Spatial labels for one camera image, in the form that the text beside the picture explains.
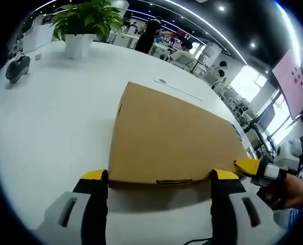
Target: human hand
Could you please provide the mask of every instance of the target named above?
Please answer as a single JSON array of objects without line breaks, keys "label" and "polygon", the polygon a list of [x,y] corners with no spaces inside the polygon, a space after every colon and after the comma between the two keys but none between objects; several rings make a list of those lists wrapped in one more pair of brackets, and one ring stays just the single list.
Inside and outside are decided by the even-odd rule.
[{"label": "human hand", "polygon": [[294,175],[287,174],[284,183],[272,184],[266,187],[264,201],[271,208],[303,207],[303,181]]}]

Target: potted plant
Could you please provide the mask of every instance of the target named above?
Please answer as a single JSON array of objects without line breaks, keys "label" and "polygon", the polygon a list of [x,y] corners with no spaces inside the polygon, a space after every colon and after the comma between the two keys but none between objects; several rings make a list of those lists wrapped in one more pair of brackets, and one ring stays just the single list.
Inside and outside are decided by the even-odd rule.
[{"label": "potted plant", "polygon": [[76,59],[88,53],[92,40],[105,42],[111,30],[122,29],[119,8],[107,0],[91,0],[77,5],[64,5],[65,11],[54,17],[54,36],[66,42],[65,55]]}]

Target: white table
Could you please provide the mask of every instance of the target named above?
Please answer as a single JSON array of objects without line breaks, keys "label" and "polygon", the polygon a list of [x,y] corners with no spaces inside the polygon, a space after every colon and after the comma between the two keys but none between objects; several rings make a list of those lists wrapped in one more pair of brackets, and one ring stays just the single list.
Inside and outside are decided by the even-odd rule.
[{"label": "white table", "polygon": [[[162,91],[233,123],[206,83],[178,67],[111,44],[92,43],[83,60],[63,58],[64,42],[32,53],[29,74],[13,87],[0,72],[0,180],[28,228],[80,176],[108,167],[116,110],[128,81]],[[42,53],[42,59],[34,60]],[[154,81],[162,78],[169,86]],[[183,244],[212,235],[207,183],[180,191],[109,190],[107,244]]]}]

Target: cardboard box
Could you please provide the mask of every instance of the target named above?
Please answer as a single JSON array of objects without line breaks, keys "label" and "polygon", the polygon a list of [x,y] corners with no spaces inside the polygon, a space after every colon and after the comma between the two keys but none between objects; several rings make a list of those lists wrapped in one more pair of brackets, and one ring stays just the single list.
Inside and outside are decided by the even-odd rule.
[{"label": "cardboard box", "polygon": [[247,158],[231,123],[165,93],[129,82],[118,108],[109,181],[158,185],[234,170]]}]

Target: black cable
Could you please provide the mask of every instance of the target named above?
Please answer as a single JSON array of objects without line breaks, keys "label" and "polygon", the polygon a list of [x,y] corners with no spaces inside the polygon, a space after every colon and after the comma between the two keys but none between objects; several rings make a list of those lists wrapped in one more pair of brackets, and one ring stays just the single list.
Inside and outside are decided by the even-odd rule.
[{"label": "black cable", "polygon": [[188,245],[188,244],[190,244],[191,242],[197,242],[197,241],[208,241],[208,240],[210,240],[210,239],[211,239],[211,238],[195,239],[195,240],[188,241],[188,242],[184,243],[183,245]]}]

